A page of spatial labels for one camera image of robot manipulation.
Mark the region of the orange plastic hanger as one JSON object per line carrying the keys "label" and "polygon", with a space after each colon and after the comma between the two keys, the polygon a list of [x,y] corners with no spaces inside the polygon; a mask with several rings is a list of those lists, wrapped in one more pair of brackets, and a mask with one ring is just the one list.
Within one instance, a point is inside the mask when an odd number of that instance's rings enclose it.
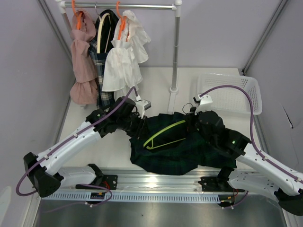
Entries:
{"label": "orange plastic hanger", "polygon": [[119,4],[120,4],[120,1],[117,1],[117,3],[116,3],[116,11],[117,11],[117,14],[118,14],[119,18],[121,19],[121,24],[120,24],[119,33],[118,33],[118,40],[121,40],[121,38],[122,38],[122,32],[125,30],[125,26],[126,26],[126,17],[122,16],[120,14],[120,12],[119,12]]}

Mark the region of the white ruffled skirt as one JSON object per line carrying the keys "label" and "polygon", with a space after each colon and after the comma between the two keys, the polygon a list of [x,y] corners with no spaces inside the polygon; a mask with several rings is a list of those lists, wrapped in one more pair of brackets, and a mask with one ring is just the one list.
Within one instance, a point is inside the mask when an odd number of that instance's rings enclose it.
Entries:
{"label": "white ruffled skirt", "polygon": [[139,64],[149,58],[144,45],[151,42],[134,12],[125,10],[122,16],[126,17],[125,30],[121,40],[118,40],[119,20],[111,41],[113,48],[106,59],[102,88],[104,92],[113,92],[115,100],[125,96],[132,87],[138,89],[138,84],[143,80]]}

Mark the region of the green plaid skirt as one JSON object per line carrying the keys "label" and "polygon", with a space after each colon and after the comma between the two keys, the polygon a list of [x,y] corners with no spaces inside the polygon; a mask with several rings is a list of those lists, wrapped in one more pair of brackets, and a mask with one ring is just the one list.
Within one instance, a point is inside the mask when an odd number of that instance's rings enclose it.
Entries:
{"label": "green plaid skirt", "polygon": [[157,150],[143,147],[149,138],[150,130],[145,138],[130,138],[132,164],[147,172],[160,175],[184,175],[198,166],[236,168],[236,161],[219,154],[197,132],[188,132],[185,140]]}

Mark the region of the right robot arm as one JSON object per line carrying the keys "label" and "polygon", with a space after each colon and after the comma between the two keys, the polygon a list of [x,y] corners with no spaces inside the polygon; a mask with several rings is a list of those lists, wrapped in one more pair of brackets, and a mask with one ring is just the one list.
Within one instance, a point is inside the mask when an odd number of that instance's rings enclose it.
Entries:
{"label": "right robot arm", "polygon": [[216,185],[226,191],[229,188],[243,189],[276,201],[287,212],[303,214],[303,174],[266,152],[260,150],[253,139],[225,127],[222,118],[214,111],[199,112],[191,107],[185,115],[189,131],[196,132],[210,147],[227,158],[241,162],[264,176],[260,179],[245,176],[239,170],[223,167]]}

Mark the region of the green plastic hanger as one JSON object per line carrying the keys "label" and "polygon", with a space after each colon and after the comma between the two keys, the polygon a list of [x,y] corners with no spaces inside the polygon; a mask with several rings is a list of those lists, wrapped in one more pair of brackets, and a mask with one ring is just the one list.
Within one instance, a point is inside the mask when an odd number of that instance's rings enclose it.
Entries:
{"label": "green plastic hanger", "polygon": [[157,150],[175,145],[187,137],[187,125],[183,113],[160,113],[148,119],[149,138],[143,147],[147,150]]}

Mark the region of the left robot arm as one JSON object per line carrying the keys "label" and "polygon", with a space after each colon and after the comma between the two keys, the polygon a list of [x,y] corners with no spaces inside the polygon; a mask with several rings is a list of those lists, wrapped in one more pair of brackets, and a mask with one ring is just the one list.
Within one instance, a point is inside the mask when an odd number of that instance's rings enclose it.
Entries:
{"label": "left robot arm", "polygon": [[103,183],[103,173],[95,164],[84,167],[64,167],[64,164],[89,144],[116,130],[140,138],[147,130],[145,111],[150,107],[150,101],[120,97],[108,110],[94,110],[63,142],[38,155],[27,153],[23,157],[26,176],[39,196],[50,196],[68,186],[98,189]]}

